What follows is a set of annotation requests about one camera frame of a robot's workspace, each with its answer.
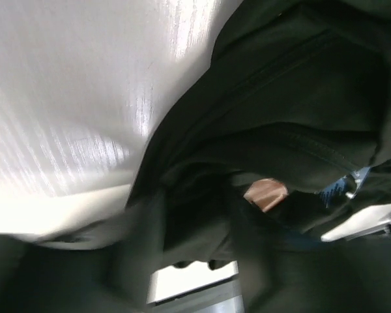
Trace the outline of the black t shirt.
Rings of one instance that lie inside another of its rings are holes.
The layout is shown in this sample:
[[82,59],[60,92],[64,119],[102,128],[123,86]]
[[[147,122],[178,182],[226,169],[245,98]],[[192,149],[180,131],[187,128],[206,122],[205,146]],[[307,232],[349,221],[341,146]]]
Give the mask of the black t shirt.
[[159,267],[233,259],[226,196],[319,238],[391,203],[391,1],[244,1],[155,130],[130,196],[163,196]]

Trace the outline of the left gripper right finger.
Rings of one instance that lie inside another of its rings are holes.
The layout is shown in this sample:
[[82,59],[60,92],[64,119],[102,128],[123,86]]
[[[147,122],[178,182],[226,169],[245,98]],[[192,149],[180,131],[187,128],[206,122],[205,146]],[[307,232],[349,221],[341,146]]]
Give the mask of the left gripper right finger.
[[391,312],[391,237],[289,249],[237,249],[246,312]]

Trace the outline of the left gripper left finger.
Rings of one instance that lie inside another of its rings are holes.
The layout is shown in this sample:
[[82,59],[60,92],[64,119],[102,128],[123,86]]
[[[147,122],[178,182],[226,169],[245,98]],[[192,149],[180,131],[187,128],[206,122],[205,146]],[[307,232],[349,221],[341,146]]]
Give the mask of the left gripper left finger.
[[149,312],[164,206],[123,213],[31,247],[0,292],[0,312]]

